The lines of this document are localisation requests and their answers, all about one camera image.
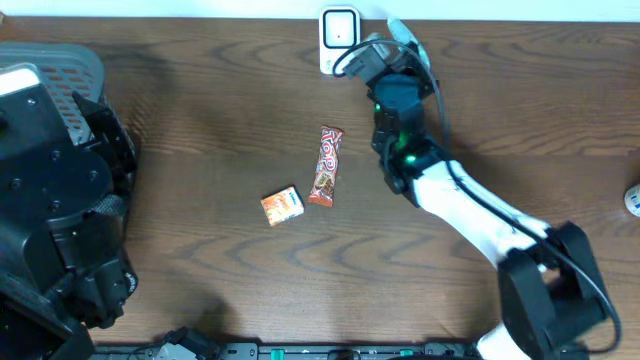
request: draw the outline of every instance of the black wire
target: black wire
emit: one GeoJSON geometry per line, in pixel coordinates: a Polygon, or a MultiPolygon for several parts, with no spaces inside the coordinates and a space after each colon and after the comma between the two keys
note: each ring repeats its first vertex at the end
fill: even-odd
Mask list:
{"type": "MultiPolygon", "coordinates": [[[[336,74],[336,69],[338,67],[338,64],[340,64],[340,62],[342,62],[349,54],[353,53],[354,51],[367,46],[372,46],[375,44],[387,44],[387,45],[401,47],[404,50],[406,50],[411,56],[413,56],[418,61],[418,63],[423,65],[424,70],[429,76],[429,81],[431,82],[431,86],[433,87],[433,91],[436,96],[436,101],[438,104],[438,112],[440,114],[440,121],[442,122],[443,147],[446,151],[450,152],[450,144],[449,144],[450,122],[448,121],[448,118],[447,118],[446,108],[444,106],[444,99],[442,97],[442,94],[440,93],[440,88],[435,79],[435,76],[433,75],[433,71],[431,70],[431,67],[424,64],[423,61],[420,59],[420,55],[418,55],[418,53],[416,53],[408,45],[396,40],[389,40],[389,39],[374,39],[374,40],[364,41],[347,50],[344,54],[342,54],[338,58],[338,60],[336,60],[336,63],[333,65],[333,75],[335,77],[345,76],[344,72],[342,74],[336,74]]],[[[611,317],[611,320],[613,322],[613,327],[614,327],[614,340],[611,343],[611,345],[609,345],[609,347],[605,349],[589,350],[588,352],[589,354],[606,354],[606,353],[615,351],[620,345],[620,342],[622,341],[622,321],[620,320],[620,316],[618,315],[618,312],[616,311],[615,306],[613,305],[609,297],[604,293],[604,291],[600,289],[598,284],[596,284],[593,281],[593,279],[591,279],[591,277],[587,275],[587,273],[585,273],[584,270],[582,270],[582,268],[580,268],[580,266],[578,266],[575,262],[573,262],[571,258],[563,254],[560,250],[558,250],[556,247],[551,245],[548,241],[540,237],[538,234],[536,234],[529,228],[523,226],[518,221],[512,219],[507,214],[493,207],[491,204],[487,203],[484,199],[482,199],[478,195],[476,195],[472,190],[470,190],[466,186],[464,181],[461,180],[455,174],[455,172],[453,171],[453,168],[451,167],[451,160],[444,160],[444,162],[447,166],[447,171],[449,172],[449,175],[451,176],[451,179],[453,180],[453,182],[456,184],[458,188],[464,191],[464,193],[467,196],[469,196],[478,205],[482,206],[483,208],[491,212],[493,215],[498,217],[500,220],[507,223],[509,226],[515,228],[516,230],[532,238],[537,244],[545,248],[545,250],[549,251],[556,259],[558,259],[560,262],[564,263],[566,266],[570,267],[573,271],[575,271],[576,274],[582,277],[587,282],[587,284],[589,284],[589,286],[593,288],[593,290],[596,293],[596,296],[604,304],[605,312],[609,315],[609,317],[611,317]]]]}
{"type": "Polygon", "coordinates": [[[351,55],[354,51],[360,50],[368,46],[376,45],[376,44],[385,44],[385,45],[401,47],[407,51],[412,52],[411,55],[417,56],[416,59],[418,59],[418,62],[422,63],[422,60],[420,60],[420,56],[416,54],[416,52],[413,51],[413,49],[410,48],[407,44],[401,43],[400,41],[397,41],[397,40],[390,40],[390,39],[371,39],[371,40],[363,41],[357,45],[350,47],[347,51],[345,51],[344,54],[340,55],[340,57],[333,64],[333,70],[331,71],[333,73],[333,76],[340,78],[346,75],[344,72],[337,74],[336,70],[338,70],[338,65],[340,65],[340,63],[344,61],[344,59],[346,59],[347,56],[351,55]]]}

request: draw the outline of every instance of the black mechanical part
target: black mechanical part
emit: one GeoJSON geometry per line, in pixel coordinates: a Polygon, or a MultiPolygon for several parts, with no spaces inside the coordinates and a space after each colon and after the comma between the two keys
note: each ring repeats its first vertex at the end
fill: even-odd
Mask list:
{"type": "MultiPolygon", "coordinates": [[[[194,351],[197,348],[189,346],[182,341],[189,335],[190,330],[181,328],[168,333],[163,341],[141,347],[134,346],[99,346],[97,352],[90,360],[130,360],[137,356],[139,359],[157,358],[162,354],[161,348],[166,344],[176,344],[188,346],[188,354],[179,354],[175,360],[193,360],[194,351]]],[[[214,344],[203,339],[201,334],[199,343],[200,349],[207,346],[220,349],[219,352],[212,353],[212,359],[218,360],[406,360],[406,359],[429,359],[429,360],[478,360],[478,355],[473,344],[456,341],[430,341],[424,345],[390,345],[390,344],[369,344],[369,345],[258,345],[255,343],[220,343],[214,344]]]]}
{"type": "MultiPolygon", "coordinates": [[[[567,223],[549,232],[549,241],[604,289],[591,246],[585,233],[567,223]]],[[[585,356],[575,351],[574,339],[607,314],[593,288],[575,271],[552,259],[540,245],[527,251],[512,250],[498,264],[502,317],[509,334],[534,359],[565,359],[585,356]],[[560,276],[546,284],[538,265],[542,263],[560,276]]]]}
{"type": "Polygon", "coordinates": [[[97,136],[76,147],[43,85],[0,97],[3,359],[89,358],[86,327],[113,325],[138,282],[123,248],[135,151],[113,112],[83,100],[103,111],[82,111],[97,136]]]}
{"type": "MultiPolygon", "coordinates": [[[[415,44],[410,49],[417,50],[415,44]]],[[[430,137],[422,100],[433,93],[423,66],[406,52],[387,64],[372,47],[364,47],[344,67],[349,77],[359,76],[376,104],[371,147],[380,156],[384,179],[395,194],[418,206],[413,179],[447,154],[430,137]],[[405,161],[407,157],[415,159],[405,161]]]]}
{"type": "Polygon", "coordinates": [[[197,360],[216,359],[220,354],[220,346],[209,340],[198,330],[182,327],[176,331],[170,331],[164,342],[180,345],[195,354],[197,360]]]}

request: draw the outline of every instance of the orange packaging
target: orange packaging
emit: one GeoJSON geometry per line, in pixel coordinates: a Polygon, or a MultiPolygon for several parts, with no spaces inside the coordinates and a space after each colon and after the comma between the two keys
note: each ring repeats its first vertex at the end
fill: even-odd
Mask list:
{"type": "Polygon", "coordinates": [[[316,178],[309,195],[309,202],[333,207],[333,194],[338,173],[338,153],[344,131],[328,126],[322,127],[320,156],[316,165],[316,178]]]}
{"type": "Polygon", "coordinates": [[[269,225],[274,226],[304,213],[304,205],[293,186],[260,201],[269,225]]]}

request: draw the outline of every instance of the wood grain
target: wood grain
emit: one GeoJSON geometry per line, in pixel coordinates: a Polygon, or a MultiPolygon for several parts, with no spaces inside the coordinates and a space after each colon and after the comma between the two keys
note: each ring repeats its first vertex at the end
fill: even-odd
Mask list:
{"type": "MultiPolygon", "coordinates": [[[[612,358],[637,358],[640,221],[622,196],[640,182],[640,25],[408,25],[430,51],[465,168],[589,234],[626,330],[612,358]]],[[[364,22],[371,31],[384,23],[364,22]]],[[[96,341],[189,325],[266,342],[406,342],[499,321],[489,263],[386,188],[365,87],[319,73],[316,22],[9,17],[0,38],[96,51],[110,102],[144,141],[127,244],[141,284],[96,341]],[[346,131],[336,206],[270,228],[260,198],[289,184],[306,197],[323,124],[346,131]]],[[[602,325],[589,341],[610,337],[602,325]]]]}

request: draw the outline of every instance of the white power adapter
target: white power adapter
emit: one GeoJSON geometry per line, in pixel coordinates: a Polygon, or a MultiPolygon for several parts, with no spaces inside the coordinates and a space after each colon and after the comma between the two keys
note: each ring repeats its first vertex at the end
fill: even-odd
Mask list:
{"type": "MultiPolygon", "coordinates": [[[[330,6],[322,10],[320,28],[320,71],[331,74],[340,55],[360,43],[360,14],[351,6],[330,6]]],[[[347,56],[336,69],[337,73],[351,60],[347,56]]]]}

